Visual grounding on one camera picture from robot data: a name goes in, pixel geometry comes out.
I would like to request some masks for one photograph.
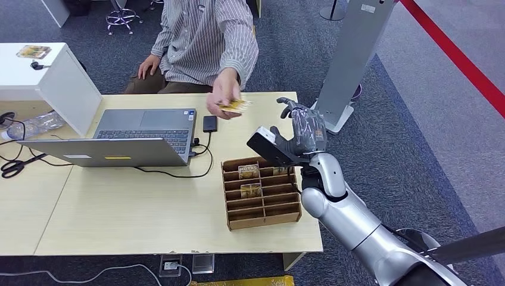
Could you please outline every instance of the red stanchion rope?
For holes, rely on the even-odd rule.
[[[409,13],[430,35],[435,43],[444,51],[457,68],[481,92],[491,105],[505,118],[505,95],[496,87],[481,70],[449,39],[449,37],[429,18],[429,16],[414,2],[400,0]]]

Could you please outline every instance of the black scissors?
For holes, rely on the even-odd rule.
[[[2,178],[4,179],[9,179],[14,177],[15,175],[19,174],[23,169],[26,164],[33,163],[35,161],[38,161],[44,157],[46,157],[47,154],[42,153],[38,156],[35,156],[31,158],[30,160],[26,161],[21,161],[21,160],[12,160],[7,163],[5,163],[2,167],[0,167],[0,171],[2,171]]]

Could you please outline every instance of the man's right hand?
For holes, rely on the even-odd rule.
[[[147,74],[149,68],[151,68],[151,76],[154,75],[154,72],[156,72],[156,69],[160,65],[160,61],[160,58],[156,57],[155,55],[149,55],[149,57],[147,57],[145,61],[139,66],[139,78],[145,79],[145,75]]]

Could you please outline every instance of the wooden compartment box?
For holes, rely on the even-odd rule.
[[[251,164],[258,164],[259,178],[240,180],[238,167]],[[261,157],[224,161],[221,168],[226,218],[231,231],[300,220],[300,196],[291,184],[297,183],[293,168],[289,175],[274,176],[273,165]],[[241,198],[241,185],[254,183],[261,183],[261,197]]]

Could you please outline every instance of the gray laptop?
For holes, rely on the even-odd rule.
[[[19,144],[82,167],[186,166],[196,110],[105,110],[94,139]]]

